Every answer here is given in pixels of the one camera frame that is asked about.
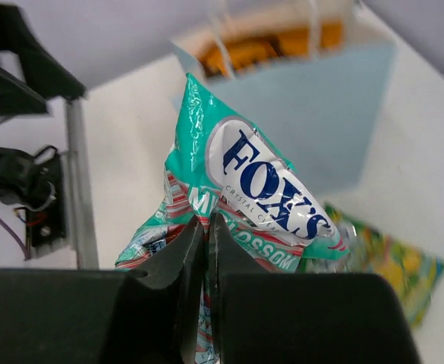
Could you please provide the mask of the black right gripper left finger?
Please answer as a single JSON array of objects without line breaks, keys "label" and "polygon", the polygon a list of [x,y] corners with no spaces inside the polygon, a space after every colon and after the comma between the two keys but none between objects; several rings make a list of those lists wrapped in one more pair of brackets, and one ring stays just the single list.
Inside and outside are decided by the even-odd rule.
[{"label": "black right gripper left finger", "polygon": [[204,229],[181,233],[126,272],[115,298],[101,363],[193,363],[204,279]]}]

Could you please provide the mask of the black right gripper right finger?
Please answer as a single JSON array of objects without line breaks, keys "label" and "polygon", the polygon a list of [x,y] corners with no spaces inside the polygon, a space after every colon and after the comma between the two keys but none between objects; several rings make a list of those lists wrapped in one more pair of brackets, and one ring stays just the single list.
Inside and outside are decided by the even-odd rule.
[{"label": "black right gripper right finger", "polygon": [[282,278],[268,272],[232,237],[216,213],[209,228],[214,348],[222,363],[276,363]]}]

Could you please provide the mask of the teal Fox's candy bag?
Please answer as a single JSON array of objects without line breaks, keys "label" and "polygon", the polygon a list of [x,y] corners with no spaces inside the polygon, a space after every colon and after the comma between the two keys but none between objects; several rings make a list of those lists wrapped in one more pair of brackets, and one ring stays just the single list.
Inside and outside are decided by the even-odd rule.
[{"label": "teal Fox's candy bag", "polygon": [[235,241],[268,272],[281,275],[276,363],[300,363],[332,343],[303,295],[317,278],[298,273],[304,257],[339,259],[348,251],[337,227],[294,175],[291,163],[256,125],[187,77],[175,140],[165,160],[165,197],[134,233],[115,266],[126,272],[167,247],[197,218],[204,229],[204,279],[193,363],[220,361],[214,348],[209,228],[220,213]]}]

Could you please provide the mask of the orange Kettle chips bag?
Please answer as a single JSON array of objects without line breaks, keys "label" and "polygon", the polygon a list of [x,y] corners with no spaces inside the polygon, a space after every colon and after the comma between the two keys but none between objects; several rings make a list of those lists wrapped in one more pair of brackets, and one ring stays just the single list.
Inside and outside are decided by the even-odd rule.
[{"label": "orange Kettle chips bag", "polygon": [[225,65],[222,51],[211,42],[198,56],[206,77],[228,76],[254,69],[276,59],[308,58],[310,28],[308,25],[274,30],[260,35],[238,36],[224,41],[230,65]]}]

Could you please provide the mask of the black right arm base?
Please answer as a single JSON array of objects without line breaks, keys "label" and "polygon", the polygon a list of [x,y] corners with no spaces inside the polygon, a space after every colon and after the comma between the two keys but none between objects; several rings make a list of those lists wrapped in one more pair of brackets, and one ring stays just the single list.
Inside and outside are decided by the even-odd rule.
[{"label": "black right arm base", "polygon": [[64,175],[58,149],[47,145],[31,155],[0,147],[0,202],[11,206],[25,227],[21,239],[0,219],[26,260],[39,248],[66,238]]}]

